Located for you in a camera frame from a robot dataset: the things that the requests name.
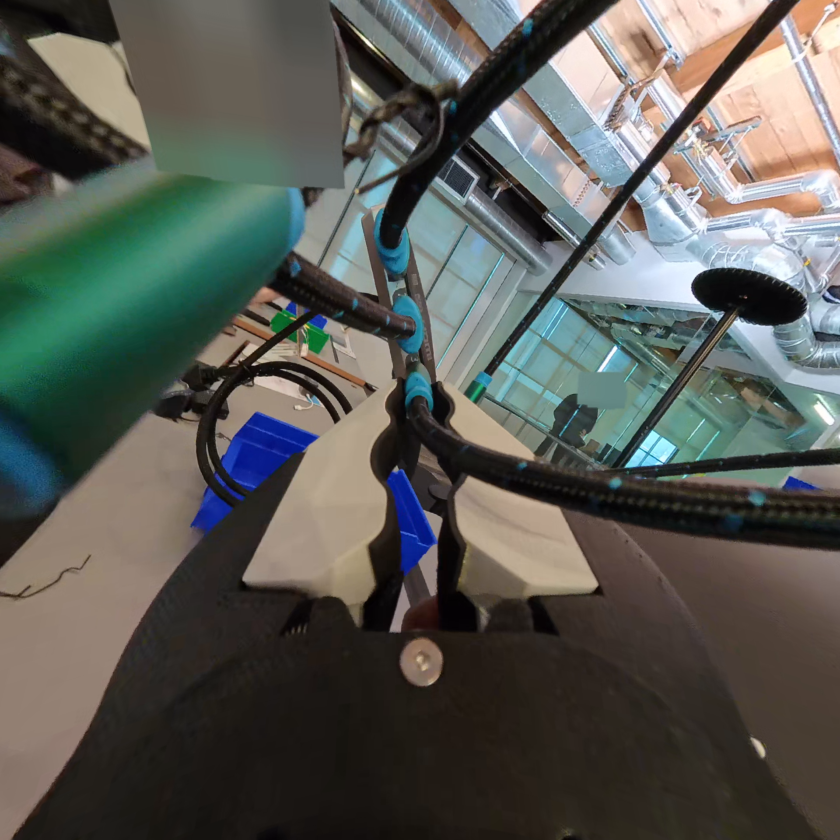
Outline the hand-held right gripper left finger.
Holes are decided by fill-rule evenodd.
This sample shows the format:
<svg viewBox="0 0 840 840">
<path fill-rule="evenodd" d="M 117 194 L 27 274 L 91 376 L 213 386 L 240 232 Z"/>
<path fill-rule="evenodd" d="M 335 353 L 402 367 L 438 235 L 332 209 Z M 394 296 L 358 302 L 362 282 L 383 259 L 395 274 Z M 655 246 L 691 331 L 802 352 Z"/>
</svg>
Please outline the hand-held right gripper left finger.
<svg viewBox="0 0 840 840">
<path fill-rule="evenodd" d="M 391 621 L 403 587 L 387 480 L 402 392 L 376 392 L 310 444 L 244 573 L 252 589 L 335 597 L 355 621 Z"/>
</svg>

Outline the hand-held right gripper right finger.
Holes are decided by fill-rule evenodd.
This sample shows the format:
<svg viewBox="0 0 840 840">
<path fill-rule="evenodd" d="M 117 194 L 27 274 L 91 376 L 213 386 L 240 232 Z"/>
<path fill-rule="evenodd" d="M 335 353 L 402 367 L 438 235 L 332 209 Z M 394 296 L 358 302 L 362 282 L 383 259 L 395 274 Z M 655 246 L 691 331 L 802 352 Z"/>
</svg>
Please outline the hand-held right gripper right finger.
<svg viewBox="0 0 840 840">
<path fill-rule="evenodd" d="M 450 453 L 433 453 L 452 485 L 438 535 L 441 621 L 486 621 L 503 601 L 596 593 L 560 509 L 466 476 Z"/>
</svg>

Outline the blue divided plastic bin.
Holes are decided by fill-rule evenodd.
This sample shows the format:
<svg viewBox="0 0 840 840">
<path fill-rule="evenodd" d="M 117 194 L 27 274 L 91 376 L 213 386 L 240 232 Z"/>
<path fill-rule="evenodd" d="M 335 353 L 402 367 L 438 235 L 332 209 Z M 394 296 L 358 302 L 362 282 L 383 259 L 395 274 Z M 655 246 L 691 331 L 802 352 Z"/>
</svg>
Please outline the blue divided plastic bin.
<svg viewBox="0 0 840 840">
<path fill-rule="evenodd" d="M 254 413 L 228 444 L 222 465 L 237 483 L 252 490 L 317 438 L 302 428 Z M 388 485 L 401 533 L 402 570 L 407 573 L 437 543 L 437 537 L 404 470 L 394 469 Z"/>
</svg>

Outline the black board with wooden edge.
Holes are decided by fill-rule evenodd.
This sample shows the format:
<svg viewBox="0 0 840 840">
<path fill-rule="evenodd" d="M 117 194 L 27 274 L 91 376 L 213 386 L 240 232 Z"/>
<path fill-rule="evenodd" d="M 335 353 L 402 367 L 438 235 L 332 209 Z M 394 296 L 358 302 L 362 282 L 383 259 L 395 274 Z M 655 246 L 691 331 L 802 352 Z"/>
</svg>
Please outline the black board with wooden edge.
<svg viewBox="0 0 840 840">
<path fill-rule="evenodd" d="M 565 517 L 578 532 L 633 540 L 655 563 L 772 770 L 819 834 L 838 838 L 838 552 Z"/>
</svg>

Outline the black stand pole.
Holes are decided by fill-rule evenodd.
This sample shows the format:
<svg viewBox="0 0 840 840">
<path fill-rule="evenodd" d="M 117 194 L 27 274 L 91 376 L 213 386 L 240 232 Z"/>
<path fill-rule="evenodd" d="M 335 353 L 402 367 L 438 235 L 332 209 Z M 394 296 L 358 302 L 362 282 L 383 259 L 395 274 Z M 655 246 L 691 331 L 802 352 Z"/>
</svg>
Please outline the black stand pole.
<svg viewBox="0 0 840 840">
<path fill-rule="evenodd" d="M 783 18 L 787 17 L 796 5 L 796 1 L 770 2 L 750 28 L 745 31 L 738 43 L 730 50 L 717 69 L 713 71 L 708 80 L 674 119 L 665 134 L 637 166 L 627 182 L 614 195 L 605 211 L 594 222 L 590 232 L 574 248 L 574 251 L 572 251 L 570 257 L 563 263 L 555 277 L 540 293 L 537 300 L 500 346 L 498 352 L 488 362 L 485 370 L 477 374 L 475 379 L 470 383 L 465 394 L 472 403 L 481 402 L 487 392 L 488 385 L 491 383 L 492 376 L 496 373 L 507 354 L 513 349 L 528 328 L 532 326 L 538 315 L 546 308 L 555 294 L 561 289 L 562 285 L 569 279 L 573 270 L 582 262 L 600 235 L 618 219 L 630 198 L 637 196 L 638 190 L 648 177 L 651 176 L 654 169 L 670 151 L 679 137 L 688 130 L 697 116 L 718 95 L 720 89 L 724 87 L 730 78 L 751 57 L 753 52 L 767 39 L 771 31 L 779 26 Z"/>
<path fill-rule="evenodd" d="M 803 292 L 754 269 L 706 269 L 693 279 L 691 292 L 710 312 L 720 313 L 720 318 L 616 458 L 615 469 L 628 465 L 735 321 L 774 328 L 799 319 L 807 310 Z"/>
</svg>

